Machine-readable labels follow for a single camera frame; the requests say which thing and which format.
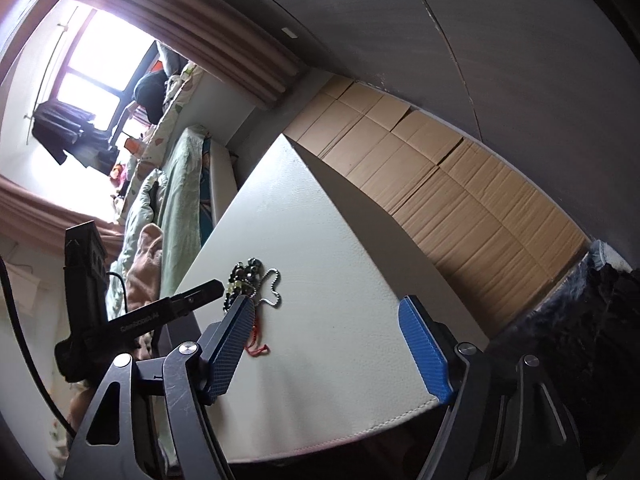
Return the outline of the green floral duvet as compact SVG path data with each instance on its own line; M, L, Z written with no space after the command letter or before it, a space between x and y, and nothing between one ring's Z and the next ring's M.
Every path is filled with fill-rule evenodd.
M108 286L105 295L105 310L109 321L125 313L125 289L119 278L123 280L134 262L138 250L138 240L142 229L153 223L160 206L157 196L164 194L166 176L160 169L154 169L142 182L137 196L132 202L125 222L122 250L111 264L107 275Z

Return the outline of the pink curtain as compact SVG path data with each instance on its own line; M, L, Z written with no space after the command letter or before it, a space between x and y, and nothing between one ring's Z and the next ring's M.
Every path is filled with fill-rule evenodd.
M115 259L122 250L121 226L52 204L5 177L1 177L0 200L1 234L17 243L62 258L66 230L94 221L107 259Z
M76 1L143 30L264 110L305 70L295 54L222 0Z

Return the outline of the floral window seat cushion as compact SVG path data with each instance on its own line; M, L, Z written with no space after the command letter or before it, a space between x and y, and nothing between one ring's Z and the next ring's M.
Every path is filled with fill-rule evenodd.
M153 169L160 168L169 151L171 136L174 133L178 118L183 109L191 101L204 75L204 70L189 61L182 73L167 77L165 99L163 102L163 116L157 125L150 125L142 136L145 150L140 158L131 154L126 168L126 184L124 197L116 206L120 222L124 221L126 212L141 188L143 180Z

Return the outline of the black bag on sill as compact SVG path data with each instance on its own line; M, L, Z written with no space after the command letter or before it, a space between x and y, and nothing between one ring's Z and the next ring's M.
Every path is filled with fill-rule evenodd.
M132 97L145 109L149 122L157 125L163 116L167 75L163 70L147 73L139 79L134 87Z

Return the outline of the hanging dark clothes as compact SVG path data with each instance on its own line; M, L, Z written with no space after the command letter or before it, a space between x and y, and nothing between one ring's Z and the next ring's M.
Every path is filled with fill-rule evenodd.
M62 165L68 155L84 167L109 174L119 154L111 133L93 125L94 115L76 106L50 99L34 113L32 136Z

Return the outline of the window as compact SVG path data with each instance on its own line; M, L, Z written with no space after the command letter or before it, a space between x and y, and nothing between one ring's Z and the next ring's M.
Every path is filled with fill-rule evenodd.
M51 96L89 113L96 128L110 130L156 58L152 36L111 13L92 10L65 55Z

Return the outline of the right pink curtain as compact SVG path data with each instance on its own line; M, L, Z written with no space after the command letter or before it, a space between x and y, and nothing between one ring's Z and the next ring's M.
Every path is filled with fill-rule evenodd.
M295 54L222 0L76 1L143 30L264 110L305 70Z

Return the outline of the green bed sheet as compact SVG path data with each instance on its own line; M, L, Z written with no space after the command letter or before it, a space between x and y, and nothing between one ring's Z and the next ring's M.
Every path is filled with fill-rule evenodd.
M167 188L160 212L163 230L160 296L172 296L201 249L200 181L206 130L185 128L163 169Z

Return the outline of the left pink curtain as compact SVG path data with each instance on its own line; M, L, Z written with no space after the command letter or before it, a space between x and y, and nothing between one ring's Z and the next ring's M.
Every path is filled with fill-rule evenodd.
M1 234L17 243L62 258L66 230L94 221L107 259L115 259L122 250L121 226L52 204L5 177L1 177L0 200Z

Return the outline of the white leather table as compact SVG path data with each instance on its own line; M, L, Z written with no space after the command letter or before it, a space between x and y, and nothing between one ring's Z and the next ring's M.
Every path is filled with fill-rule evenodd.
M487 336L439 270L369 196L279 136L181 281L189 289L257 258L279 271L277 307L259 309L265 356L242 356L208 411L227 460L280 460L393 428L437 404L399 328L419 298L479 347Z

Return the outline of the grey pillow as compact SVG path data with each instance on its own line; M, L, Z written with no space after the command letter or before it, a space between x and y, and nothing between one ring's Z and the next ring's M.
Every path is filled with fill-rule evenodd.
M157 40L156 47L166 76L171 77L181 74L189 60L172 50L167 44L163 44L160 40Z

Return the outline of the wall socket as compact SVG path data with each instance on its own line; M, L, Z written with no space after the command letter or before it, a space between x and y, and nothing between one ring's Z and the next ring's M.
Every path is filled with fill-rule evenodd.
M298 36L296 35L295 32L293 32L291 29L289 29L288 27L282 27L281 28L282 32L285 33L286 36L292 38L292 39L297 39Z

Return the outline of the flattened cardboard sheets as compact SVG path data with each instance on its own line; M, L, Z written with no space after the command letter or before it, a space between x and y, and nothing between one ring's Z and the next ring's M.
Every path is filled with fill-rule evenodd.
M332 76L284 133L387 211L489 337L587 249L568 215L487 148L351 79Z

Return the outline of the orange item on sill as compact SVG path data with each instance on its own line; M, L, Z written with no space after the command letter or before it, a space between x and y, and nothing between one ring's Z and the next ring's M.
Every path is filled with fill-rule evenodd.
M130 153L137 158L140 158L144 153L145 144L141 140L127 138L124 144L124 148L126 148L127 151L130 151Z

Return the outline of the dark clothes pile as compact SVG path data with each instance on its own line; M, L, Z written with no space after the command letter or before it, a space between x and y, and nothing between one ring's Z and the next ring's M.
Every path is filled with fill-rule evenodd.
M573 417L582 469L610 472L639 433L639 272L595 242L561 285L491 339L487 354L540 359Z

